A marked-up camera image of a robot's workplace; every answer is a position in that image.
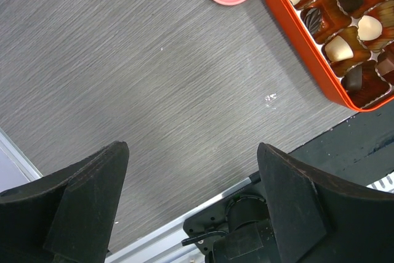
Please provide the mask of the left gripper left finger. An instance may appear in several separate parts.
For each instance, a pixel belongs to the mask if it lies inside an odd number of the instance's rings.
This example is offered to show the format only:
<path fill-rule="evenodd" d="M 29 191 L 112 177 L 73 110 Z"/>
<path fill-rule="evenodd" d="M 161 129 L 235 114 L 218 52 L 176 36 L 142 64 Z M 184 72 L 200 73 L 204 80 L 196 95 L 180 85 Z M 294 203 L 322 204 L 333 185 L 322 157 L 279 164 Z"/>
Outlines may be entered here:
<path fill-rule="evenodd" d="M 128 162 L 115 141 L 1 192 L 1 262 L 104 262 Z"/>

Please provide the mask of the orange chocolate box tray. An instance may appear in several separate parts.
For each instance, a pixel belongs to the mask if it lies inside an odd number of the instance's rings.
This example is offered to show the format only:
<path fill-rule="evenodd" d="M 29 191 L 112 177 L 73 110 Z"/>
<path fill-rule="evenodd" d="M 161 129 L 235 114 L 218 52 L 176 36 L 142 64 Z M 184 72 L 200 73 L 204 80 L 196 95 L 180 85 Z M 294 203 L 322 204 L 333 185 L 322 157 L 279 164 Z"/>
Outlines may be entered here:
<path fill-rule="evenodd" d="M 393 0 L 266 0 L 331 101 L 373 111 L 393 100 Z"/>

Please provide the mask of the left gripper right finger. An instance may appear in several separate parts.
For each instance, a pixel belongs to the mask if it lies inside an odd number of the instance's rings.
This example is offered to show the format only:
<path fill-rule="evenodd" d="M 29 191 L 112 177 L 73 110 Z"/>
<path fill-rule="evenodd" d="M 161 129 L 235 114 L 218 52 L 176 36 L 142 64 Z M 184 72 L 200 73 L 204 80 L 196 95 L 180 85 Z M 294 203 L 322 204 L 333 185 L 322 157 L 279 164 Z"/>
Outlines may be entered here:
<path fill-rule="evenodd" d="M 393 262 L 393 194 L 257 149 L 282 262 Z"/>

